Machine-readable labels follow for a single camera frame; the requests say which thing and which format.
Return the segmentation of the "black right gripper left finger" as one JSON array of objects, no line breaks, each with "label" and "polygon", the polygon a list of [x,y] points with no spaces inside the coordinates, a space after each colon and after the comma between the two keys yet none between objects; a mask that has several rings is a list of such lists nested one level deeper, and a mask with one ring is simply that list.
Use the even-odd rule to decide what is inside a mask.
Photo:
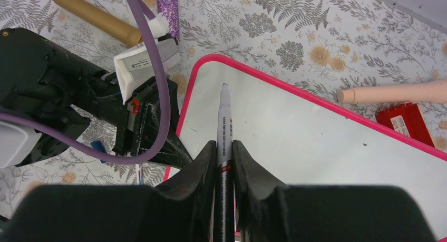
[{"label": "black right gripper left finger", "polygon": [[216,161],[216,143],[209,141],[156,187],[36,187],[1,241],[209,241]]}]

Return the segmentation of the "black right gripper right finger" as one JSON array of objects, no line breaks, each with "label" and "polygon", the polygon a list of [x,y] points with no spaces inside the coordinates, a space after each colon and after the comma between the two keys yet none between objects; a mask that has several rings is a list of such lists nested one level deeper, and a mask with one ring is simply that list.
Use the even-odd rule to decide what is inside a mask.
[{"label": "black right gripper right finger", "polygon": [[242,241],[435,241],[413,198],[379,185],[288,185],[232,144]]}]

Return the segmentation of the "pink framed whiteboard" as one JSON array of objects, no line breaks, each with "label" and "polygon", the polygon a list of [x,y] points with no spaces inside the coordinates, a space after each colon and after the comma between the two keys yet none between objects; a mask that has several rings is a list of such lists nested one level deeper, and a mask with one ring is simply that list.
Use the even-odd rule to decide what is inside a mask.
[{"label": "pink framed whiteboard", "polygon": [[192,68],[177,135],[192,157],[217,136],[229,85],[233,138],[289,184],[393,185],[417,202],[446,240],[446,153],[229,57]]}]

